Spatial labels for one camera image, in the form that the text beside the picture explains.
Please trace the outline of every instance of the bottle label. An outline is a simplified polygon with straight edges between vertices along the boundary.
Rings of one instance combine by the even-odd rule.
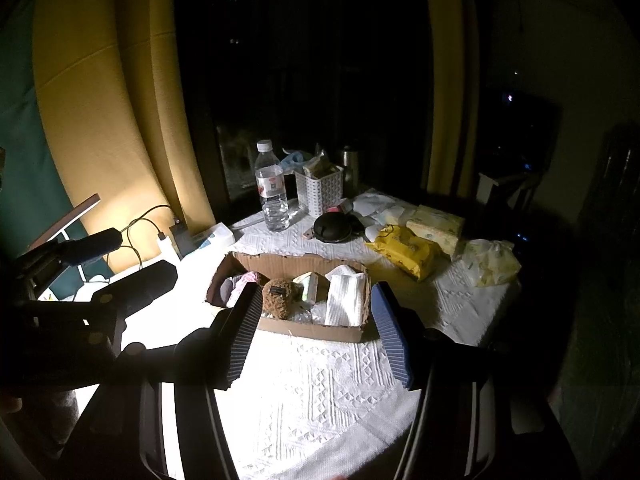
[[[266,178],[257,176],[256,180],[258,181],[258,193],[263,198],[271,198],[284,193],[284,176],[282,174]]]

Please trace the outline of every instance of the green curtain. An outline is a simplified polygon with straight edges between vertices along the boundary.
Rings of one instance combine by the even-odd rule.
[[[73,209],[40,121],[31,62],[33,8],[34,0],[21,0],[0,29],[0,146],[6,150],[0,191],[0,250],[9,260]],[[86,236],[80,222],[71,225],[67,233],[71,238]],[[101,259],[83,267],[87,278],[113,275]],[[69,269],[51,288],[58,298],[66,298],[81,285],[78,271]]]

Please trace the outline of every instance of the white bottle cap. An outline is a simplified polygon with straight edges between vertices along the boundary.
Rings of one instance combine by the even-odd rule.
[[[271,139],[263,139],[258,141],[258,151],[260,153],[267,153],[273,149]]]

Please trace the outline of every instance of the yellow curtain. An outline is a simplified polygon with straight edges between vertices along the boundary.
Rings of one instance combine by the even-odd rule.
[[[428,0],[433,42],[433,128],[422,187],[469,196],[478,119],[479,53],[474,0]]]
[[[87,232],[124,227],[168,203],[195,233],[214,223],[184,113],[173,0],[36,0],[36,95],[49,148],[73,203],[102,203]],[[168,233],[166,208],[149,218]],[[159,253],[146,222],[131,231],[143,259]],[[137,262],[110,256],[118,271]]]

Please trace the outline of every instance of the person's finger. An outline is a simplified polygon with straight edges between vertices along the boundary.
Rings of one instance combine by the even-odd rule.
[[[0,392],[0,413],[15,413],[22,408],[22,399],[16,399],[11,395]]]

